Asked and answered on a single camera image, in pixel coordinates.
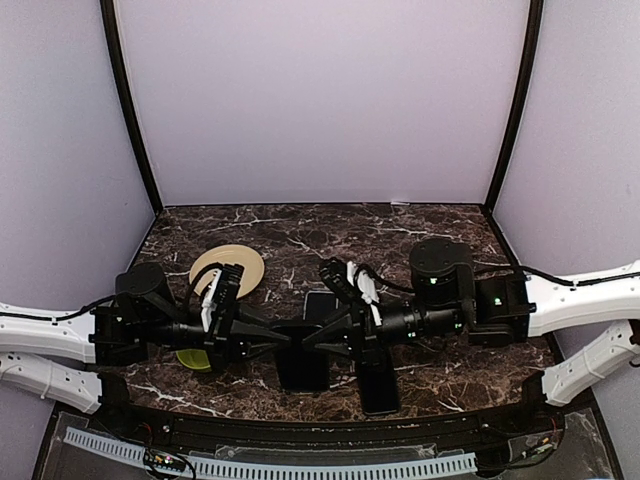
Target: plate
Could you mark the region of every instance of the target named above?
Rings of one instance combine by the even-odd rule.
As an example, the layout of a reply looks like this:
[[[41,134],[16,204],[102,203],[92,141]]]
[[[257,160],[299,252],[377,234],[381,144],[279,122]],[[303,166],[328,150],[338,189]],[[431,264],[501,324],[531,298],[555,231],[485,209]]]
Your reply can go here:
[[[245,295],[251,293],[255,289],[262,277],[264,276],[264,261],[258,252],[253,248],[249,248],[245,245],[223,245],[221,247],[214,248],[204,252],[195,261],[189,272],[189,282],[192,282],[198,272],[207,265],[212,263],[222,264],[238,264],[244,267],[244,273],[242,274],[242,280],[240,281],[240,290],[238,291],[238,298],[242,298]],[[196,285],[195,292],[200,295],[202,290],[211,283],[215,275],[215,272],[208,272],[202,277],[202,279]]]

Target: marble tabletop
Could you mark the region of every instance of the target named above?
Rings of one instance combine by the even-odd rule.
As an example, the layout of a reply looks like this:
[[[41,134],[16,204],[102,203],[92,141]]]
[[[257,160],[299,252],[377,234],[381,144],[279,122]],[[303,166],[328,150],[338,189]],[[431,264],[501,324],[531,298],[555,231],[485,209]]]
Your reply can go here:
[[[206,250],[229,243],[262,255],[266,272],[244,301],[268,316],[302,316],[305,294],[322,289],[318,262],[331,256],[372,265],[383,277],[409,285],[408,255],[426,238],[468,243],[477,268],[506,263],[484,216],[472,205],[323,204],[203,206],[166,209],[136,262],[162,264],[175,295]],[[382,290],[382,300],[397,296]],[[553,364],[544,339],[501,349],[470,346],[466,335],[423,340],[392,349],[402,409],[385,418],[472,411],[519,400],[522,381]],[[143,363],[116,369],[136,404],[173,412],[254,420],[364,419],[349,362],[332,359],[331,388],[288,394],[275,363],[265,357],[219,375],[183,367],[175,353],[157,349]]]

